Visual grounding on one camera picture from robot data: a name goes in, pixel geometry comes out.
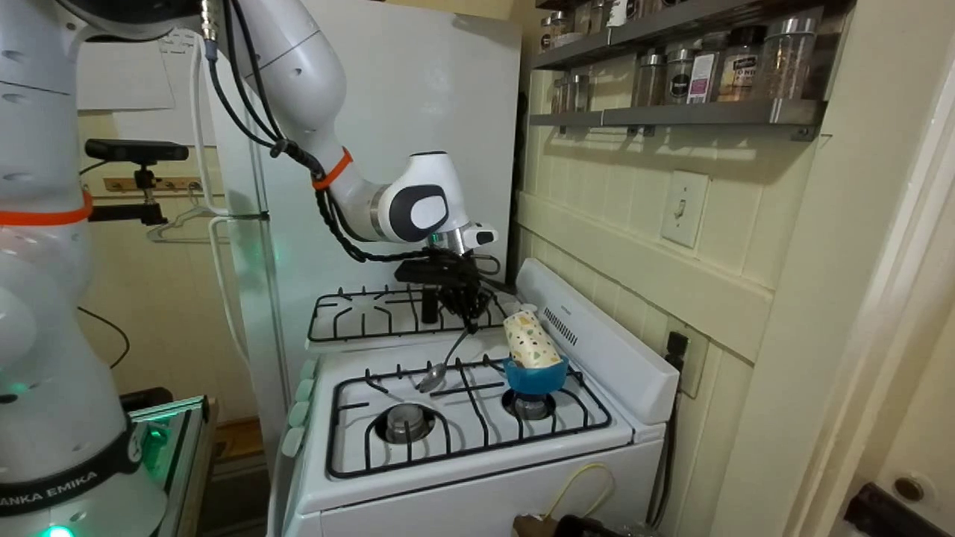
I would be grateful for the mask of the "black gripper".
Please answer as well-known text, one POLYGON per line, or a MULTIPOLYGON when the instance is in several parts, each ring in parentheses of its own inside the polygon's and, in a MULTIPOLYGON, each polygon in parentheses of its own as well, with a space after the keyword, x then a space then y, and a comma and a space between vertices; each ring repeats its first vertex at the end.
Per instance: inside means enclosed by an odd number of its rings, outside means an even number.
POLYGON ((481 317, 486 313, 489 293, 481 286, 481 272, 469 258, 451 252, 426 252, 417 261, 402 261, 393 272, 402 283, 423 283, 437 290, 422 290, 422 320, 423 326, 440 322, 440 293, 463 295, 463 322, 474 334, 481 317))

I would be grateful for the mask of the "robot base platform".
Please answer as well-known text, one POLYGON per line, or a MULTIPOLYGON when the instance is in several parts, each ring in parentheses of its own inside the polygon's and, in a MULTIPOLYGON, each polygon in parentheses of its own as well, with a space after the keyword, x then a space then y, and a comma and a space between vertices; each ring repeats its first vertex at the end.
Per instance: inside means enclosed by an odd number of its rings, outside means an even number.
POLYGON ((166 514, 152 537, 199 537, 216 401, 177 401, 166 389, 146 389, 123 395, 123 408, 143 431, 143 465, 166 496, 166 514))

